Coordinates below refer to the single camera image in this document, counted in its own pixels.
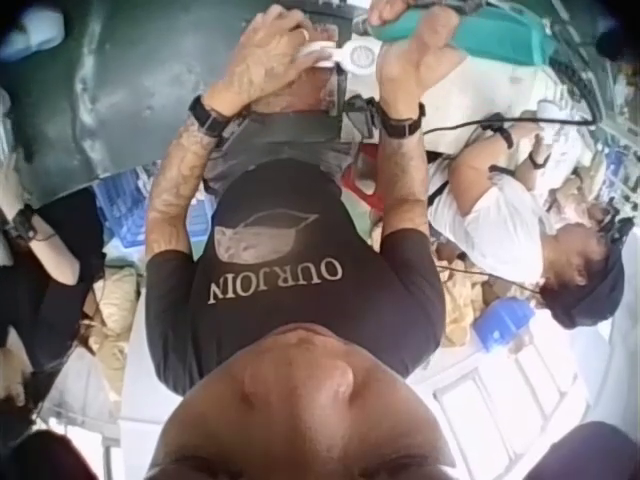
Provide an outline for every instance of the arm tattoo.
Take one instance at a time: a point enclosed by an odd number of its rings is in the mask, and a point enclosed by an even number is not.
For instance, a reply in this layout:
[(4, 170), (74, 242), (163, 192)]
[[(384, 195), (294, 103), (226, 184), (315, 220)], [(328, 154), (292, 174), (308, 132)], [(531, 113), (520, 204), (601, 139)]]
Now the arm tattoo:
[(169, 146), (156, 175), (147, 212), (147, 258), (163, 250), (191, 252), (186, 229), (187, 211), (202, 181), (216, 140), (189, 118)]
[(405, 139), (380, 134), (378, 188), (384, 204), (383, 236), (402, 228), (428, 233), (428, 165), (420, 132)]

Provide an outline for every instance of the ear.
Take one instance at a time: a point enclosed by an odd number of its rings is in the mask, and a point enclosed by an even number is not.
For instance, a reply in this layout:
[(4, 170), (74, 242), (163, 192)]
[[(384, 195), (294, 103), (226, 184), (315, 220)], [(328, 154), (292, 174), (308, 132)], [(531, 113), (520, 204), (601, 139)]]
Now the ear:
[(575, 272), (576, 285), (584, 287), (587, 284), (587, 272), (582, 267), (578, 267)]

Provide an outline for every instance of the gray metal surface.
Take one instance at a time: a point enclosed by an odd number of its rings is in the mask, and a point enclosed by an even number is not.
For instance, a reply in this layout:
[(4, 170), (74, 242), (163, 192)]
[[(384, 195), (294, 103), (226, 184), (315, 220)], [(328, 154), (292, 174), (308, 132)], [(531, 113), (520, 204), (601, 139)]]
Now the gray metal surface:
[[(222, 75), (246, 22), (272, 3), (65, 2), (61, 45), (0, 65), (36, 205), (162, 158), (191, 98)], [(333, 20), (340, 40), (350, 37), (350, 20)]]

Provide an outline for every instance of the black t-shirt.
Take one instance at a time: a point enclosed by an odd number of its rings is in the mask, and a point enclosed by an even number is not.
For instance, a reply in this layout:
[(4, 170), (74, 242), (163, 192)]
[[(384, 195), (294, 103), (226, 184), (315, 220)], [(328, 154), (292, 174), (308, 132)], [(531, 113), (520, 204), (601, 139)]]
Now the black t-shirt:
[(403, 377), (440, 345), (444, 294), (418, 230), (376, 253), (319, 168), (268, 162), (225, 191), (197, 262), (147, 265), (147, 339), (160, 380), (185, 394), (233, 354), (290, 323), (316, 323)]
[(91, 189), (55, 200), (37, 213), (80, 263), (75, 285), (53, 280), (28, 248), (13, 249), (13, 266), (0, 268), (0, 346), (6, 345), (13, 327), (39, 371), (69, 352), (85, 299), (104, 271), (104, 255), (102, 222)]

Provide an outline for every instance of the red object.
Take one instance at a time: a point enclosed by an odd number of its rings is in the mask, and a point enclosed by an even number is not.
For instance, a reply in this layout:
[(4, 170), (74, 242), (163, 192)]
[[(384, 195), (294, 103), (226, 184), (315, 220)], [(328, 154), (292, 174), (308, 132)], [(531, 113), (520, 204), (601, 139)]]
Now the red object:
[[(378, 144), (362, 144), (360, 145), (358, 152), (360, 154), (358, 160), (362, 159), (366, 162), (375, 163), (378, 158)], [(342, 186), (347, 190), (353, 192), (356, 197), (369, 205), (372, 210), (378, 213), (382, 213), (382, 198), (380, 198), (380, 195), (378, 194), (377, 186), (373, 193), (366, 193), (358, 186), (356, 175), (357, 162), (354, 162), (349, 165), (342, 174)]]

